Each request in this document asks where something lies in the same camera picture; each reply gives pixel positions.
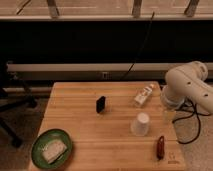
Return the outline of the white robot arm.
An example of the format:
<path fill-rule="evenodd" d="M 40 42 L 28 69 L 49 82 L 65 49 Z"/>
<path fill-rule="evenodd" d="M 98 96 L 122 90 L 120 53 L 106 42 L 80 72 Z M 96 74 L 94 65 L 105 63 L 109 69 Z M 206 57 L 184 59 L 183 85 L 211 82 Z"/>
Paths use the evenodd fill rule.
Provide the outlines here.
<path fill-rule="evenodd" d="M 205 83 L 207 66 L 193 61 L 170 69 L 161 92 L 162 104 L 169 109 L 179 108 L 186 98 L 213 114 L 213 87 Z"/>

